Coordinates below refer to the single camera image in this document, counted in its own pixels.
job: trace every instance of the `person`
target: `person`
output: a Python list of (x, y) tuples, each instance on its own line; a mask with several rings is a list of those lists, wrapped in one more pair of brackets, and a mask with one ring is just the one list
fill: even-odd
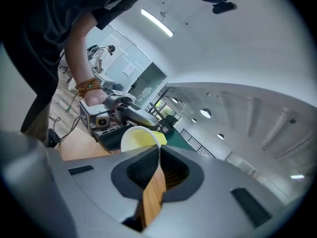
[[(76, 84), (93, 80), (87, 58), (87, 34), (95, 26), (104, 29), (138, 0), (18, 1), (23, 6), (5, 6), (3, 17), (9, 23), (1, 26), (6, 33), (2, 40), (13, 64), (37, 95), (21, 131), (47, 143), (50, 102), (57, 88), (62, 49)], [(88, 106), (101, 104), (107, 97), (98, 88), (81, 94)]]
[(98, 73), (101, 73), (103, 71), (103, 60), (107, 56), (107, 54), (110, 54), (112, 56), (112, 53), (115, 51), (114, 45), (109, 45), (105, 47), (99, 47), (98, 50), (94, 53), (92, 59), (89, 61), (92, 68), (96, 68), (96, 71)]

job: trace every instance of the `ceiling light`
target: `ceiling light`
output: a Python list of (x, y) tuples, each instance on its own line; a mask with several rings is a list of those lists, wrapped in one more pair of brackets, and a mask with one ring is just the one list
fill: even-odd
[(202, 109), (200, 110), (200, 113), (207, 118), (211, 118), (211, 111), (209, 109)]
[(217, 136), (218, 136), (218, 138), (224, 140), (224, 135), (223, 134), (218, 134)]
[(162, 22), (160, 22), (157, 18), (155, 18), (152, 14), (148, 13), (146, 10), (141, 9), (142, 15), (147, 17), (150, 21), (152, 21), (155, 25), (157, 25), (160, 29), (162, 29), (169, 37), (173, 36), (173, 32), (169, 30)]
[(293, 176), (291, 176), (291, 179), (304, 179), (305, 178), (305, 176), (303, 176), (303, 175), (293, 175)]

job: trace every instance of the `wooden bead bracelet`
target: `wooden bead bracelet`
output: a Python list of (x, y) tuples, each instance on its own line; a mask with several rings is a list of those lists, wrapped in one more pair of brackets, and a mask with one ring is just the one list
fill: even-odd
[(80, 96), (82, 98), (90, 90), (102, 89), (102, 87), (100, 86), (99, 80), (96, 79), (95, 77), (88, 79), (88, 80), (80, 83), (79, 85), (76, 85), (76, 88), (78, 91), (78, 96)]

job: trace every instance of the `black t-shirt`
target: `black t-shirt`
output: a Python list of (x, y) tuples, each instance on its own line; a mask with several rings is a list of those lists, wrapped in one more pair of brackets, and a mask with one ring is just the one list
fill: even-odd
[(19, 4), (19, 13), (10, 19), (10, 31), (3, 35), (4, 46), (21, 75), (36, 92), (37, 99), (22, 126), (28, 128), (50, 102), (58, 83), (57, 67), (73, 22), (91, 11), (97, 27), (103, 29), (138, 0), (31, 0)]

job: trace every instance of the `black slot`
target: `black slot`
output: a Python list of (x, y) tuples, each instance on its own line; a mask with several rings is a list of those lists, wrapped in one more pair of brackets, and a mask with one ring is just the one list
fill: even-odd
[(255, 228), (264, 224), (272, 217), (245, 188), (236, 188), (231, 191), (231, 194)]
[(94, 169), (92, 166), (86, 165), (86, 166), (82, 166), (82, 167), (78, 167), (78, 168), (69, 169), (68, 171), (69, 171), (70, 175), (73, 176), (73, 175), (77, 175), (80, 173), (90, 171), (92, 169)]

